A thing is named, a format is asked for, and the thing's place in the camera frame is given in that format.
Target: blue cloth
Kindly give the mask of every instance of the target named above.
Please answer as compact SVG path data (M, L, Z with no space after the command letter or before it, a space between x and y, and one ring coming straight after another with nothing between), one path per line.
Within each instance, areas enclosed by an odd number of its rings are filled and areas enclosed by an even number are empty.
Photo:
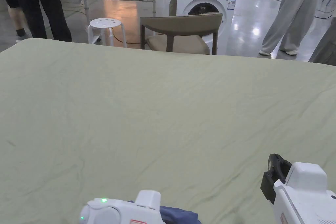
M198 214L180 208L160 206L161 218L167 224L201 224Z

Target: white cloth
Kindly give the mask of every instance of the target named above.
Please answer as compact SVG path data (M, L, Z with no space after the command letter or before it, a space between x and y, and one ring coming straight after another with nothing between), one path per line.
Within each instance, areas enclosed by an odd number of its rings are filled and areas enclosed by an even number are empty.
M262 51L271 53L282 37L281 51L297 51L314 19L317 3L318 0L282 0L262 42Z

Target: chair seat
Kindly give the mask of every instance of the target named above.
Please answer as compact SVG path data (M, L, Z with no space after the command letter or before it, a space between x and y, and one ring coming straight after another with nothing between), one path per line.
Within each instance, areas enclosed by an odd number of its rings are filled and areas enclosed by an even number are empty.
M165 52L167 48L167 36L159 34L150 36L147 44L153 51ZM175 36L173 52L175 53L194 53L210 54L208 45L199 36Z

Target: white sneaker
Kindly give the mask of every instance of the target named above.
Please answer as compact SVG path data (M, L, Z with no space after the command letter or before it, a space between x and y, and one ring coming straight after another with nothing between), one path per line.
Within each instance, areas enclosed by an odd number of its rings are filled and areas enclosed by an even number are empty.
M30 38L31 38L30 35L26 33L26 34L25 34L24 36L22 36L22 37L17 36L17 37L16 37L16 42L19 43L20 41L23 41L23 40L25 40L25 39L30 39Z
M271 55L270 53L266 53L262 50L259 51L259 54L261 54L262 56L270 56Z
M294 56L294 55L297 55L299 52L296 51L296 50L293 50L293 51L284 51L286 54L288 55L291 55L291 56Z

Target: sticker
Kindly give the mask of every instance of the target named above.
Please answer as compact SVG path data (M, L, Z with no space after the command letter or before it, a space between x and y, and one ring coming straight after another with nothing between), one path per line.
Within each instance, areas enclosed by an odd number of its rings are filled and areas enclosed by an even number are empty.
M137 221L137 220L131 220L131 221L129 222L129 224L147 224L147 223L142 222L142 221Z
M288 224L288 222L286 220L286 217L284 216L284 213L281 214L280 220L281 220L282 224Z
M227 5L228 10L234 10L236 5L236 0L229 0L229 3Z

